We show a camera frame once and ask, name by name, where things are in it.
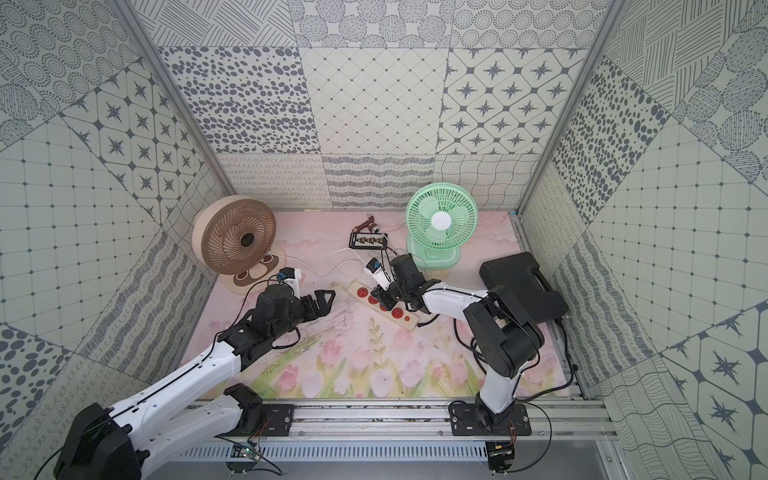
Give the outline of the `cream red power strip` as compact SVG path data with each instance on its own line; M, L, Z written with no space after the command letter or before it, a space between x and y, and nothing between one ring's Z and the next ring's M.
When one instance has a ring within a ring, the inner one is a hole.
M409 312L400 304L387 310L376 298L371 295L371 289L359 281L352 281L347 286L347 293L359 304L371 311L380 319L386 319L399 328L413 331L417 325L429 319L421 312Z

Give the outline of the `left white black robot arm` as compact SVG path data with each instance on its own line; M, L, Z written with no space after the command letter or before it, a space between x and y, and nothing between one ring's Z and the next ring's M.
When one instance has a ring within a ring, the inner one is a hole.
M205 352L110 407L94 403L80 411L55 456L54 477L142 479L206 440L260 431L267 421L263 399L242 383L204 407L186 408L275 350L281 336L329 315L335 297L333 290L300 296L295 280L267 286Z

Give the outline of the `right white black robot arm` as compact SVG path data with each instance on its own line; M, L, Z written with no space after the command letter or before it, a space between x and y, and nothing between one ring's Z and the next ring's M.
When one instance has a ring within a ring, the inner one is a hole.
M501 285L468 290L428 279L409 254L394 258L388 266L373 258L365 271L376 282L374 298L388 310L401 302L410 312L468 324L487 369L474 406L451 408L458 421L456 432L468 428L469 434L532 434L529 415L516 392L526 371L540 359L545 339L511 290Z

